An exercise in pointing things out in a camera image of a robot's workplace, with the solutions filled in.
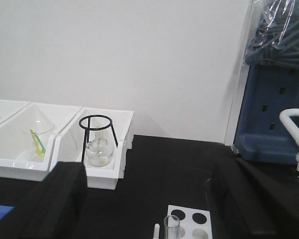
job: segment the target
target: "white wall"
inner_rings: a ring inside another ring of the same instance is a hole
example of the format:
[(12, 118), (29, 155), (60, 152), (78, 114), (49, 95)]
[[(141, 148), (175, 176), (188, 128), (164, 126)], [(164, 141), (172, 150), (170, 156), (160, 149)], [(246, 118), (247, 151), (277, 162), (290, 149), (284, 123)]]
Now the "white wall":
[(0, 0), (0, 98), (136, 111), (223, 142), (248, 0)]

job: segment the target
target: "glass beaker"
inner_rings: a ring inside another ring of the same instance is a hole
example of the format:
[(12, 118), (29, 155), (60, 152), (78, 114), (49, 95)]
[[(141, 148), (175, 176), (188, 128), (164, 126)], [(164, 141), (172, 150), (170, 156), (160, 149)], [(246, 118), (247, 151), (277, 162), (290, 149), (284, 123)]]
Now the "glass beaker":
[(179, 218), (169, 215), (164, 219), (165, 239), (179, 239)]
[(22, 127), (26, 154), (25, 160), (42, 162), (44, 159), (49, 136), (54, 124), (49, 121), (36, 120)]

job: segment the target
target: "black metal ring stand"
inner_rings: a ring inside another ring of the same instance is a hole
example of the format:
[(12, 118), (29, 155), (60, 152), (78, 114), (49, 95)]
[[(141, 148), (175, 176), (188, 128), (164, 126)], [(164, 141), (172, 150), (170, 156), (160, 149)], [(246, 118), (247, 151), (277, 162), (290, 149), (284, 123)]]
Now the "black metal ring stand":
[[(104, 127), (101, 127), (101, 128), (90, 128), (91, 118), (94, 118), (94, 117), (106, 118), (106, 119), (108, 119), (110, 121), (110, 123), (107, 126), (104, 126)], [(82, 121), (86, 120), (86, 119), (88, 119), (88, 126), (87, 127), (85, 127), (85, 126), (82, 125)], [(85, 116), (85, 117), (83, 117), (83, 118), (80, 119), (79, 125), (80, 125), (81, 128), (84, 129), (84, 140), (83, 140), (83, 151), (82, 151), (82, 160), (81, 160), (81, 162), (84, 161), (85, 147), (86, 147), (86, 144), (89, 142), (90, 130), (92, 130), (92, 131), (99, 131), (99, 130), (104, 130), (104, 129), (107, 129), (108, 127), (111, 127), (112, 134), (113, 134), (113, 137), (114, 137), (114, 140), (115, 140), (115, 144), (116, 144), (116, 148), (118, 147), (119, 143), (118, 143), (118, 140), (116, 139), (116, 134), (115, 134), (114, 127), (113, 127), (113, 121), (112, 121), (112, 119), (110, 117), (103, 116), (103, 115)]]

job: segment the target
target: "white plastic rod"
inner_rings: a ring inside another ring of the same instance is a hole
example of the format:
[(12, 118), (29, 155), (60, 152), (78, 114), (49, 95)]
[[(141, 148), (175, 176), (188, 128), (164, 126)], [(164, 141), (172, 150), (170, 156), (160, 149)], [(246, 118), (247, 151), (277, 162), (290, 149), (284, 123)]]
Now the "white plastic rod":
[(158, 239), (159, 237), (159, 224), (155, 224), (154, 226), (154, 235), (153, 235), (153, 239)]

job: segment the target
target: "glass flask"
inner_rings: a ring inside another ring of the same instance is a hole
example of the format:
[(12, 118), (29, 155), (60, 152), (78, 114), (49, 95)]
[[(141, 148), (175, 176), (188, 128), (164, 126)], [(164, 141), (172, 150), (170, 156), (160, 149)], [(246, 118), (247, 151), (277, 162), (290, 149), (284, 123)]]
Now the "glass flask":
[(112, 160), (114, 145), (104, 137), (103, 130), (95, 131), (94, 136), (85, 147), (87, 159), (94, 167), (104, 167)]

